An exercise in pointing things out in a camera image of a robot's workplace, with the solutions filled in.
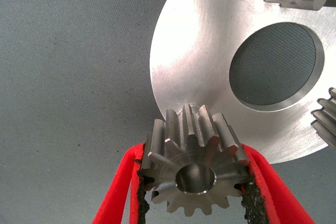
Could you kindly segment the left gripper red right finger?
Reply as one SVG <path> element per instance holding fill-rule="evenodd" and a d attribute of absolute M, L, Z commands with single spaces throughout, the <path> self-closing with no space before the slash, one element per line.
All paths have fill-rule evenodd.
<path fill-rule="evenodd" d="M 242 186 L 248 223 L 315 223 L 262 154 L 243 144 L 251 181 Z"/>

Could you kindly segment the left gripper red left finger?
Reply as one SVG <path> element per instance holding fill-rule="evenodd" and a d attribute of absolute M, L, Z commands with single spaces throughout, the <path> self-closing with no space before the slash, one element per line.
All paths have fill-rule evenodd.
<path fill-rule="evenodd" d="M 144 178 L 140 174 L 143 154 L 143 143 L 125 152 L 93 223 L 121 223 L 128 194 L 129 223 L 146 222 L 149 204 L 145 200 Z"/>

